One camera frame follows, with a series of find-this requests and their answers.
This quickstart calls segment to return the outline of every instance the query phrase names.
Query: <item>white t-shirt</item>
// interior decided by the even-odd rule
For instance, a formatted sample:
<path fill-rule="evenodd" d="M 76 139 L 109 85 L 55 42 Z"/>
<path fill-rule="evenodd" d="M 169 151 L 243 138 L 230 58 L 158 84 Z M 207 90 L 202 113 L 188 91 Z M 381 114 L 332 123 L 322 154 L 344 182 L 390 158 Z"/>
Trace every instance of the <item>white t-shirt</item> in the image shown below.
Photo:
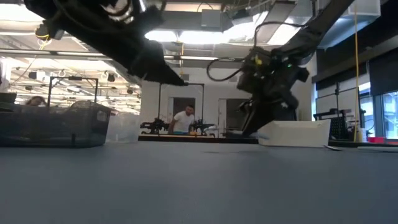
<path fill-rule="evenodd" d="M 173 131 L 189 132 L 189 125 L 192 124 L 195 117 L 191 114 L 187 116 L 185 111 L 181 111 L 174 116 L 176 120 Z"/>

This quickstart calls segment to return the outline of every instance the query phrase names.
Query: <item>mesh bin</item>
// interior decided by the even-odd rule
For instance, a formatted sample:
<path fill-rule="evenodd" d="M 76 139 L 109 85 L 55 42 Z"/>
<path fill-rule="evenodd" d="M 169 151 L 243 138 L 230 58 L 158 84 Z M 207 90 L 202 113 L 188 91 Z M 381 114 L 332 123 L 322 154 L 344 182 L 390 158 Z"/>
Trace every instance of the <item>mesh bin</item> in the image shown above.
<path fill-rule="evenodd" d="M 118 113 L 109 119 L 106 142 L 132 143 L 138 141 L 140 119 L 132 113 Z"/>
<path fill-rule="evenodd" d="M 105 143 L 111 110 L 90 101 L 70 108 L 0 105 L 1 146 L 93 147 Z"/>

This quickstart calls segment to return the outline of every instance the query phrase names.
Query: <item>robotic arm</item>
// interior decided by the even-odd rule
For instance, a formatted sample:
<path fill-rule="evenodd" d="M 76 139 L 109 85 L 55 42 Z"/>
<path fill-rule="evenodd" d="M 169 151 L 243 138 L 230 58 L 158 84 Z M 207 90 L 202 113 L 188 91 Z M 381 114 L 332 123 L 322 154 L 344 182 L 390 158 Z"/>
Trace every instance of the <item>robotic arm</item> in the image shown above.
<path fill-rule="evenodd" d="M 306 82 L 309 76 L 308 70 L 299 66 L 312 58 L 322 38 L 353 1 L 331 0 L 318 17 L 271 52 L 256 46 L 251 49 L 240 69 L 243 74 L 237 85 L 238 89 L 252 94 L 252 98 L 241 105 L 246 113 L 244 135 L 297 109 L 299 102 L 290 89 L 296 80 Z"/>
<path fill-rule="evenodd" d="M 183 80 L 166 65 L 162 46 L 144 37 L 163 22 L 161 13 L 166 3 L 160 9 L 151 6 L 144 12 L 139 0 L 127 0 L 119 12 L 104 9 L 103 6 L 115 7 L 117 1 L 24 0 L 29 10 L 45 18 L 50 38 L 56 39 L 65 30 L 120 63 L 131 75 L 184 86 Z M 297 109 L 299 102 L 290 89 L 296 80 L 305 82 L 309 76 L 307 69 L 299 66 L 311 59 L 322 38 L 353 1 L 330 0 L 318 17 L 305 24 L 288 43 L 271 52 L 254 45 L 242 67 L 231 75 L 242 72 L 237 88 L 252 94 L 241 105 L 247 114 L 243 134 L 250 135 Z M 276 22 L 265 22 L 256 28 L 254 43 L 260 27 L 270 23 Z"/>
<path fill-rule="evenodd" d="M 119 12 L 109 12 L 118 0 L 24 0 L 26 7 L 45 19 L 49 37 L 60 39 L 63 30 L 112 58 L 148 81 L 183 86 L 184 81 L 165 63 L 160 43 L 144 35 L 161 23 L 162 7 L 144 12 L 139 0 L 127 0 Z"/>

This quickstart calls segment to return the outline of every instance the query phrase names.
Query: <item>white container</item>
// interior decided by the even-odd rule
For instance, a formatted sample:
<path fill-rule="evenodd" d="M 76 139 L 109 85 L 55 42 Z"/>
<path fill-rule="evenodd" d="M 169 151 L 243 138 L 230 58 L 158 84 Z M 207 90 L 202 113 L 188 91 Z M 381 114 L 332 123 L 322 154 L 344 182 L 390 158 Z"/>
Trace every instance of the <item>white container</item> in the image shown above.
<path fill-rule="evenodd" d="M 134 143 L 138 141 L 140 119 L 132 113 L 118 113 L 109 119 L 106 142 Z"/>
<path fill-rule="evenodd" d="M 323 147 L 329 142 L 330 120 L 273 121 L 258 130 L 269 139 L 259 139 L 263 146 Z"/>

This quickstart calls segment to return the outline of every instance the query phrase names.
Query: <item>table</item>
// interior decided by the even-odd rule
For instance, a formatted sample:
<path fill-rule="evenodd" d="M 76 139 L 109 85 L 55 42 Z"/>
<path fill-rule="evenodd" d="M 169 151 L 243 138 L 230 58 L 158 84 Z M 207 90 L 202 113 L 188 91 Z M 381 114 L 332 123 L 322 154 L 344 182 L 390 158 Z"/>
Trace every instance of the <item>table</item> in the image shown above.
<path fill-rule="evenodd" d="M 397 223 L 398 154 L 138 142 L 0 148 L 0 223 Z"/>

